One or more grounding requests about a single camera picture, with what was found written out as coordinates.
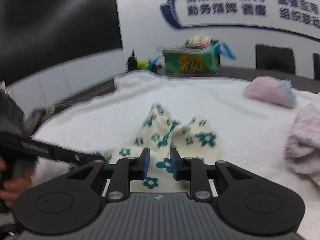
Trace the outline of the person left hand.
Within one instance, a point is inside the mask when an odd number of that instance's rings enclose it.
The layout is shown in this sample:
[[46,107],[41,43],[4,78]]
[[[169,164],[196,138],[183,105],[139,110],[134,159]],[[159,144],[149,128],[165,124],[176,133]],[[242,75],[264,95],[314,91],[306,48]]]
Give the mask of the person left hand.
[[13,207],[14,202],[18,196],[31,188],[32,179],[31,176],[35,171],[35,163],[27,169],[24,174],[11,180],[7,180],[3,183],[3,189],[1,189],[1,199],[4,201],[7,207]]

